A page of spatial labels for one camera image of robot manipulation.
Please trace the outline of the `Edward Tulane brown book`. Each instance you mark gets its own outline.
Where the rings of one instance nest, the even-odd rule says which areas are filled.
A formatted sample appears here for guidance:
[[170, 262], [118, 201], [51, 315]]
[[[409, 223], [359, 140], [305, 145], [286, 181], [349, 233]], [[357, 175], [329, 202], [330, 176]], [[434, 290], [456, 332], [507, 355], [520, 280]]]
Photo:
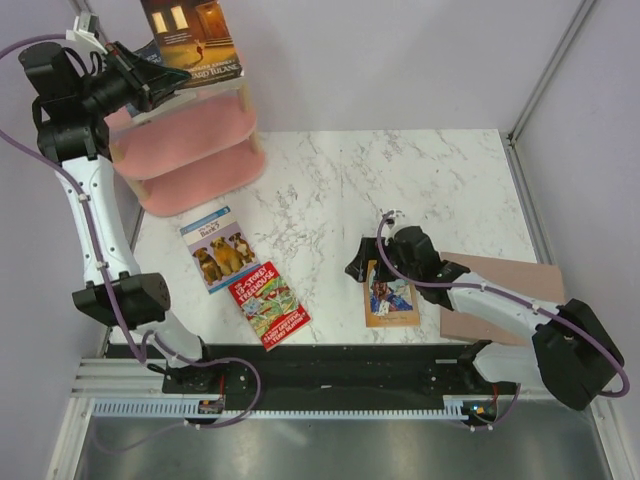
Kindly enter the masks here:
[[164, 64], [191, 75], [187, 89], [210, 87], [244, 75], [218, 1], [147, 0], [141, 6]]

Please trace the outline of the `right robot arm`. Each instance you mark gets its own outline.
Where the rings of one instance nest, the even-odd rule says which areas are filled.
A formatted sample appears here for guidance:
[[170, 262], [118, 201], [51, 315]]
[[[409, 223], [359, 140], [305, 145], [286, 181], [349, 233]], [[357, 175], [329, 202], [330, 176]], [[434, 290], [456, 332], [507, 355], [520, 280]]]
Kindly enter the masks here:
[[382, 222], [364, 237], [346, 274], [358, 283], [370, 272], [384, 283], [404, 280], [427, 302], [468, 314], [525, 340], [523, 346], [479, 340], [458, 368], [467, 392], [510, 382], [543, 389], [581, 411], [596, 397], [620, 398], [630, 390], [624, 358], [591, 307], [572, 299], [558, 304], [508, 290], [445, 260], [418, 226]]

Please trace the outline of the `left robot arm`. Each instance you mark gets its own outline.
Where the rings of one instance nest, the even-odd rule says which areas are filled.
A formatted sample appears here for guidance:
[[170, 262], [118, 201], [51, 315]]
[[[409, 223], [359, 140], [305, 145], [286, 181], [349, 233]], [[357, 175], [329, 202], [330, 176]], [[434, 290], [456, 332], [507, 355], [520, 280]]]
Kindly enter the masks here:
[[84, 254], [85, 286], [73, 293], [73, 303], [100, 324], [152, 343], [166, 358], [166, 379], [184, 392], [211, 392], [218, 367], [206, 360], [203, 341], [171, 312], [162, 275], [142, 272], [128, 246], [106, 123], [128, 104], [140, 112], [157, 108], [190, 75], [147, 61], [118, 42], [107, 45], [104, 64], [94, 73], [78, 73], [71, 62], [76, 55], [51, 41], [19, 55], [38, 93], [32, 104], [38, 148], [67, 191]]

